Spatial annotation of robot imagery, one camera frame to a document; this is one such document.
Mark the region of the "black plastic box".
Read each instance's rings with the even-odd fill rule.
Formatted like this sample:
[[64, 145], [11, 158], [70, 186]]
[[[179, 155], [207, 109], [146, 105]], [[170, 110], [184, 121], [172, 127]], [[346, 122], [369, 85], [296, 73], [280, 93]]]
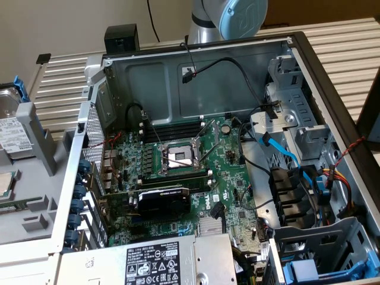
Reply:
[[136, 24], [109, 26], [104, 34], [107, 54], [136, 52], [140, 50]]

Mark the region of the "grey metal drive cage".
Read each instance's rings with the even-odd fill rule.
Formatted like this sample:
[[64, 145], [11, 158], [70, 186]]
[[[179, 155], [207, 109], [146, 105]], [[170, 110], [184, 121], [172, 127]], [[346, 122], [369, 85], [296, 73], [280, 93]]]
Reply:
[[302, 164], [333, 162], [337, 154], [333, 134], [314, 109], [313, 94], [297, 59], [293, 54], [277, 56], [269, 61], [268, 73], [272, 82], [265, 86], [265, 98], [278, 101], [271, 108], [277, 117], [270, 118], [266, 111], [251, 115], [256, 140], [262, 142], [269, 133]]

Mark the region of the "metal CPU socket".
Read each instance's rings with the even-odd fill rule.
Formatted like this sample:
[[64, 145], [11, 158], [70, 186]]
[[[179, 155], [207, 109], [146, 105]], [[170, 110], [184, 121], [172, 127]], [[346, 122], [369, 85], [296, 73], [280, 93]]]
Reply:
[[162, 176], [178, 173], [199, 172], [205, 169], [201, 160], [200, 137], [168, 141], [157, 147], [160, 168], [158, 174]]

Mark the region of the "open grey PC case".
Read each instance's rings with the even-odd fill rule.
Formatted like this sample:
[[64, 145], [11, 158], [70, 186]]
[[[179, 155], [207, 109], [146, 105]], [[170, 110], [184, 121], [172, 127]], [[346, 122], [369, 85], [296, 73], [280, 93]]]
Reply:
[[[322, 161], [299, 163], [292, 152], [265, 133], [256, 140], [251, 115], [266, 111], [278, 101], [265, 98], [265, 86], [272, 82], [269, 61], [293, 54], [308, 82], [308, 90], [324, 122], [330, 127], [337, 154], [330, 164]], [[329, 226], [355, 217], [362, 224], [380, 256], [380, 168], [366, 146], [368, 135], [360, 135], [354, 120], [325, 72], [317, 55], [302, 33], [275, 35], [265, 39], [234, 40], [190, 45], [162, 50], [106, 55], [100, 72], [87, 88], [88, 99], [81, 105], [77, 129], [70, 147], [68, 168], [58, 205], [55, 235], [60, 238], [58, 265], [64, 254], [109, 247], [107, 221], [100, 208], [105, 195], [102, 159], [113, 134], [137, 131], [147, 126], [178, 124], [225, 117], [237, 119], [248, 139], [241, 156], [249, 164], [256, 202], [267, 207], [258, 217], [267, 226], [267, 240], [281, 226], [269, 186], [270, 169], [298, 170], [311, 188], [318, 214], [318, 226]], [[64, 246], [78, 163], [91, 163], [84, 201], [79, 213], [78, 242]], [[328, 205], [318, 205], [314, 179], [322, 177], [331, 190]], [[263, 285], [267, 261], [251, 262], [232, 246], [237, 285]]]

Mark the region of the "silver finned heatsink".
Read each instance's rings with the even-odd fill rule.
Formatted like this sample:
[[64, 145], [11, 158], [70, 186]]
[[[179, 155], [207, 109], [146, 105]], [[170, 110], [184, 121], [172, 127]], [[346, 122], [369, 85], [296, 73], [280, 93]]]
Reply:
[[200, 236], [220, 235], [223, 233], [222, 219], [213, 217], [203, 217], [199, 219], [198, 233]]

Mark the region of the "empty blue disk carrier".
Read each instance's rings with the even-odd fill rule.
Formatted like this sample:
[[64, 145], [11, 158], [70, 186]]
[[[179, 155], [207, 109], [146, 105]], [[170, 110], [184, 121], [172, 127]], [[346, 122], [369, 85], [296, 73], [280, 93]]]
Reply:
[[288, 262], [283, 267], [286, 285], [326, 285], [375, 278], [380, 275], [380, 260], [374, 251], [368, 252], [366, 261], [352, 264], [349, 269], [318, 274], [311, 260]]

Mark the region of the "brown cardboard box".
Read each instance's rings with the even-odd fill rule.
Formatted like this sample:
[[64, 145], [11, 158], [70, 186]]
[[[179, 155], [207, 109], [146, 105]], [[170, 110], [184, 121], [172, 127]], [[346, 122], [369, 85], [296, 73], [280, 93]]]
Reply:
[[380, 17], [380, 0], [268, 0], [264, 29]]

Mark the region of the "green Dell motherboard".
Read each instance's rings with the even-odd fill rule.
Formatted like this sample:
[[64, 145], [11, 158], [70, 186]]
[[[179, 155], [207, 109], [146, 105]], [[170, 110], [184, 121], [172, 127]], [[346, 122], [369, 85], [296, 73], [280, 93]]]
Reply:
[[[189, 235], [203, 237], [198, 233], [200, 218], [220, 217], [223, 233], [229, 235], [233, 249], [251, 262], [263, 263], [260, 243], [268, 241], [268, 228], [263, 225], [257, 212], [267, 206], [255, 201], [254, 184], [248, 173], [249, 164], [240, 153], [242, 143], [248, 139], [246, 130], [235, 118], [219, 117], [215, 120], [220, 143], [203, 161], [205, 169], [213, 171], [214, 184], [209, 192], [191, 193], [191, 211], [179, 217], [145, 220], [110, 215], [105, 196], [149, 190], [138, 189], [137, 182], [143, 178], [162, 176], [157, 173], [160, 168], [157, 147], [168, 142], [145, 143], [141, 136], [145, 128], [110, 137], [102, 159], [105, 195], [100, 199], [100, 208], [108, 225], [109, 246]], [[229, 135], [222, 134], [222, 125], [231, 127]]]

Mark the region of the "silver power supply unit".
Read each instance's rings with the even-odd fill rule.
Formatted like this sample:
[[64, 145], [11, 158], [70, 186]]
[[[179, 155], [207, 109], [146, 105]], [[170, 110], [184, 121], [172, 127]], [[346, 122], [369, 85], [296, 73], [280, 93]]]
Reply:
[[57, 285], [237, 285], [227, 234], [64, 254]]

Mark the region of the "green RAM stick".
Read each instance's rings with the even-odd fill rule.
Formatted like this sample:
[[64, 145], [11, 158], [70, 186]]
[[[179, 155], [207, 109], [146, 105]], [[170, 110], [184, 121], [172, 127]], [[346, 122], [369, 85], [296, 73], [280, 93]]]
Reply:
[[29, 199], [24, 199], [20, 201], [8, 201], [0, 203], [0, 214], [11, 213], [15, 211], [23, 211], [28, 209], [27, 203]]

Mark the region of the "black Nvidia graphics card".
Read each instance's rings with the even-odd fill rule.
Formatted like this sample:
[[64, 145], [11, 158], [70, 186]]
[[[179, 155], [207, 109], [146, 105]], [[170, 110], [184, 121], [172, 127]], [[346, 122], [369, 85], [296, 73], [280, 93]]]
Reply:
[[181, 186], [109, 194], [104, 200], [112, 217], [166, 219], [191, 211], [191, 192]]

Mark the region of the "silver CPU chip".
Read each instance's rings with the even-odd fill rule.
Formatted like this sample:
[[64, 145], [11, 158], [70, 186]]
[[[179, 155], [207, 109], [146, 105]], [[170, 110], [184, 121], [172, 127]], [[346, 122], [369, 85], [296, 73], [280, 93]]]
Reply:
[[15, 172], [0, 173], [0, 198], [7, 197], [11, 193], [11, 186]]

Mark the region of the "blue plastic latch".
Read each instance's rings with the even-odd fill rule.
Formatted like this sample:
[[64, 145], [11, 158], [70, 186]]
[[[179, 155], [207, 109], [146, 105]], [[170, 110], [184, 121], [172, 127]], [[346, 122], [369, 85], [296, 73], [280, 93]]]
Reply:
[[331, 200], [331, 190], [326, 188], [323, 178], [318, 176], [313, 181], [314, 193], [317, 197], [318, 205], [328, 205]]

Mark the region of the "hard disk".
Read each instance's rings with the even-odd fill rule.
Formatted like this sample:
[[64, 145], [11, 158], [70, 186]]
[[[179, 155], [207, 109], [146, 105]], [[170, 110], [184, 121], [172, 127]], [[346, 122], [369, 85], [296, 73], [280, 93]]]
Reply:
[[32, 143], [16, 118], [19, 105], [29, 101], [24, 82], [17, 75], [12, 82], [0, 84], [0, 150], [11, 160], [34, 157]]

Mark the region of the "black RAM slot bank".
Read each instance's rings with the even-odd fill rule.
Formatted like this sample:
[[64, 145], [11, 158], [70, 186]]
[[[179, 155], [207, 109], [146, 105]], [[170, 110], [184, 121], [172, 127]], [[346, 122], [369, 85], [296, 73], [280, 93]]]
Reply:
[[192, 138], [201, 130], [201, 121], [171, 123], [159, 126], [147, 126], [142, 130], [142, 140], [145, 143], [156, 143], [171, 140]]
[[190, 193], [209, 192], [214, 182], [212, 170], [189, 172], [179, 175], [143, 178], [137, 182], [138, 189], [186, 188]]

